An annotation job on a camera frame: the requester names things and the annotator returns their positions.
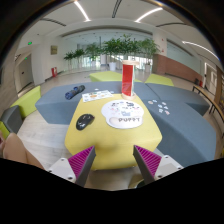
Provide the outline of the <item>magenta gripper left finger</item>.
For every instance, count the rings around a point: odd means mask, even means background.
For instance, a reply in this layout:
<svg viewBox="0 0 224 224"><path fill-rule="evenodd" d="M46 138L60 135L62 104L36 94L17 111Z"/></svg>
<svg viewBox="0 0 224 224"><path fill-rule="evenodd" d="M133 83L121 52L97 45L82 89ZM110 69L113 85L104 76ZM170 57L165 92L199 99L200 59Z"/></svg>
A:
<svg viewBox="0 0 224 224"><path fill-rule="evenodd" d="M76 176L75 183L78 186L83 187L85 185L95 156L95 147L91 146L68 159L68 162Z"/></svg>

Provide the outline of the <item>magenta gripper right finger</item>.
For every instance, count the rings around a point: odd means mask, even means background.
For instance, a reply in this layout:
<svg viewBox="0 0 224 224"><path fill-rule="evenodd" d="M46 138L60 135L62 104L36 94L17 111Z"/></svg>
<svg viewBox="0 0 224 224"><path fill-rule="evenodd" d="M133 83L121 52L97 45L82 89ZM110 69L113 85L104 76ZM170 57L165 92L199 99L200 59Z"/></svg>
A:
<svg viewBox="0 0 224 224"><path fill-rule="evenodd" d="M154 152L135 145L133 156L141 171L145 184L154 182L154 176L161 161L161 157Z"/></svg>

